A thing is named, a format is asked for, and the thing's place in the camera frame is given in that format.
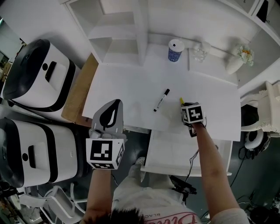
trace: gray floor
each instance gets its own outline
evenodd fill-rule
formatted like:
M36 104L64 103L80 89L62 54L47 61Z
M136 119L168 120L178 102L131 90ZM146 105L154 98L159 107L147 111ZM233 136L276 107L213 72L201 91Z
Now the gray floor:
M118 183L120 183L128 174L130 166L135 160L145 155L147 152L149 136L147 134L126 132L128 142L120 167L113 171L113 174ZM234 142L232 148L232 156L229 171L232 176L229 176L229 183L232 183L242 160L238 158L238 151L243 146L244 136L242 135L240 142ZM258 205L270 206L273 197L280 188L280 138L273 138L268 149L260 153L254 160L244 160L240 172L232 186L232 191L236 198L242 197L238 202L248 202L248 197L254 192L253 203ZM91 174L84 178L71 179L59 183L62 187L68 188L72 181L77 181L78 186L75 189L77 198L86 198L88 187L90 184ZM197 189L197 195L190 195L187 198L187 206L194 210L199 217L207 211L205 195L202 189L201 178L190 177L188 183L192 184ZM116 184L112 179L112 192L116 188ZM241 208L246 208L247 204L241 204Z

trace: black device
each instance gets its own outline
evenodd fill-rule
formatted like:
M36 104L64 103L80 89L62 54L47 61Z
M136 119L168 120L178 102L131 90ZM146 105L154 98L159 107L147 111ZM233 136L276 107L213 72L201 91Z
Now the black device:
M196 188L194 188L191 184L188 184L175 176L170 176L170 179L175 187L172 190L183 194L183 202L186 201L189 194L197 194Z
M266 22L267 11L268 11L268 1L264 0L261 8L259 9L259 12L257 13L257 17L259 17L259 19L264 23Z

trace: black marker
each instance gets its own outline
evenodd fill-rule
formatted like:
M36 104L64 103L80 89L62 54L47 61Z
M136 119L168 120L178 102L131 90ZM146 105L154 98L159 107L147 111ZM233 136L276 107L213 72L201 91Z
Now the black marker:
M159 109L161 103L163 102L164 98L167 96L167 94L169 93L169 91L170 91L169 89L167 89L167 90L165 91L165 93L163 94L163 97L162 97L161 100L158 102L157 106L154 108L154 111L155 111L155 112Z

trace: yellow object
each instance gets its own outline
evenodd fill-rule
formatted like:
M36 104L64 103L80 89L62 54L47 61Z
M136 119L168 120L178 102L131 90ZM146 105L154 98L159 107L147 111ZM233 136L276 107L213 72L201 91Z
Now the yellow object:
M180 98L180 103L181 103L181 105L184 104L184 100L182 97Z

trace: white tabletop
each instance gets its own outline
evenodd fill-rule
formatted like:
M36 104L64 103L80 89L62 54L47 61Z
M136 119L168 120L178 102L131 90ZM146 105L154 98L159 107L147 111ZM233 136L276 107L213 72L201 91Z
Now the white tabletop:
M99 65L83 116L92 118L104 104L118 98L123 102L124 125L187 134L188 129L181 122L179 99L183 97L185 102L202 105L212 138L239 141L241 110L237 86L188 71L187 50L176 63L170 62L167 54L167 46L149 44L143 66ZM169 94L154 112L167 88Z

